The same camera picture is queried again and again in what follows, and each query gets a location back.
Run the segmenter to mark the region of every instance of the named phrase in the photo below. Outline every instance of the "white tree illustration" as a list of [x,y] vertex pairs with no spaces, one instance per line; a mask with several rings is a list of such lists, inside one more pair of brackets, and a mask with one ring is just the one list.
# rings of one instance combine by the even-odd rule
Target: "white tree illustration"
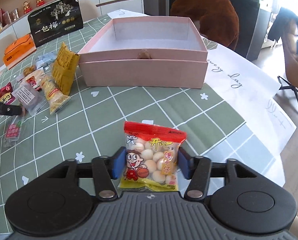
[[54,16],[56,18],[56,20],[58,20],[58,14],[60,13],[60,9],[58,9],[57,7],[53,9],[53,11],[51,12],[51,16]]
[[73,9],[72,5],[64,4],[64,11],[67,12],[65,16],[69,16],[72,9]]
[[56,8],[60,10],[61,14],[64,13],[64,5],[65,5],[65,3],[63,3],[63,2],[61,1],[61,2],[59,2],[59,3],[57,4],[57,6],[56,6]]

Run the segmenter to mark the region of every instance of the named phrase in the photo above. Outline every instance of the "green checkered tablecloth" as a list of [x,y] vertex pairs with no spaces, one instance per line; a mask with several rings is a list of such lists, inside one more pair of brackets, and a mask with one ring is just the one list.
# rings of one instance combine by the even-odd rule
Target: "green checkered tablecloth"
[[[85,23],[82,30],[39,47],[2,74],[0,88],[8,82],[14,86],[15,78],[32,65],[34,57],[57,52],[63,41],[72,51],[80,51],[109,20],[109,16],[102,16]],[[217,46],[204,41],[208,49]],[[44,70],[48,73],[51,69],[45,67]],[[83,155],[82,161],[90,162],[100,155],[113,155],[125,145],[123,125],[126,120],[152,120],[154,124],[187,132],[188,140],[183,146],[191,155],[207,154],[222,142],[236,154],[238,145],[231,145],[227,139],[245,124],[207,84],[201,90],[87,87],[78,67],[70,95],[71,100],[57,114],[51,116],[46,108],[36,116],[26,116],[20,139],[10,148],[2,144],[10,117],[0,117],[0,234],[12,232],[4,204],[14,191],[66,159]],[[80,186],[93,192],[92,181],[88,179],[81,180]]]

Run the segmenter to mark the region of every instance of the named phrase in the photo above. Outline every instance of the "cartoon boy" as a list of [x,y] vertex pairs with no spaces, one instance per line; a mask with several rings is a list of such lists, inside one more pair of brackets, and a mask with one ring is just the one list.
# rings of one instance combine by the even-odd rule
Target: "cartoon boy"
[[144,159],[141,158],[140,153],[136,150],[127,150],[127,169],[125,177],[127,179],[138,180],[137,170],[139,168],[147,168],[147,165],[140,165]]

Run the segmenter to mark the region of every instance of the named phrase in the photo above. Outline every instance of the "silver bolt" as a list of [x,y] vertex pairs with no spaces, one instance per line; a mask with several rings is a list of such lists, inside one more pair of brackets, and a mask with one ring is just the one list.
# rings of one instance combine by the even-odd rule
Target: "silver bolt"
[[191,198],[200,198],[203,196],[203,193],[200,190],[193,189],[189,190],[187,195]]
[[99,196],[102,198],[112,198],[114,195],[115,193],[112,190],[103,190],[99,193]]

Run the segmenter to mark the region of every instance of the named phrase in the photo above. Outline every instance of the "open pink gift box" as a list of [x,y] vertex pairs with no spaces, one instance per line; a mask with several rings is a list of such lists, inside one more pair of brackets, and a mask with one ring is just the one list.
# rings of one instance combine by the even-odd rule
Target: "open pink gift box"
[[[151,59],[137,59],[146,52]],[[189,18],[112,19],[79,52],[87,86],[202,88],[207,49]]]

